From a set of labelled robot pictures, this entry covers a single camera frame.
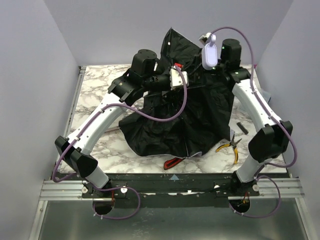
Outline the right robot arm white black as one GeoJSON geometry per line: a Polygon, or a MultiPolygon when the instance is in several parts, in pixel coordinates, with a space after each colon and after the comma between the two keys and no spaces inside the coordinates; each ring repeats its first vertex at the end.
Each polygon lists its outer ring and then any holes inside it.
{"type": "Polygon", "coordinates": [[[244,192],[253,185],[259,172],[287,150],[288,137],[293,131],[292,123],[282,121],[263,99],[252,80],[253,74],[240,66],[241,52],[238,40],[223,40],[217,65],[226,86],[243,105],[256,130],[248,143],[248,157],[231,176],[229,186],[232,193],[244,192]]]}

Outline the lavender folding umbrella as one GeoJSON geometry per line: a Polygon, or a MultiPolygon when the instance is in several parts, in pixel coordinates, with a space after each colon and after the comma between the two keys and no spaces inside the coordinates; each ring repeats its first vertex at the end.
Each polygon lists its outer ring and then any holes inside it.
{"type": "Polygon", "coordinates": [[[204,155],[221,140],[229,141],[234,96],[224,81],[201,64],[201,49],[169,29],[161,50],[159,69],[168,73],[172,64],[187,72],[187,93],[182,89],[166,94],[150,92],[140,113],[119,122],[128,146],[137,155],[171,155],[187,158],[204,155]]]}

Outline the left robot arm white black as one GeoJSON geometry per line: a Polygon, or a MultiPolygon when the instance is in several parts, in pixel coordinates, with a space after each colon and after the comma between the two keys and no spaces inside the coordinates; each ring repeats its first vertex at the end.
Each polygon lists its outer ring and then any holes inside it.
{"type": "Polygon", "coordinates": [[[97,141],[145,92],[166,89],[170,85],[168,76],[155,73],[157,61],[154,51],[140,49],[133,56],[131,67],[111,82],[101,103],[82,125],[67,137],[59,136],[54,142],[59,159],[98,189],[105,188],[110,179],[91,156],[97,141]]]}

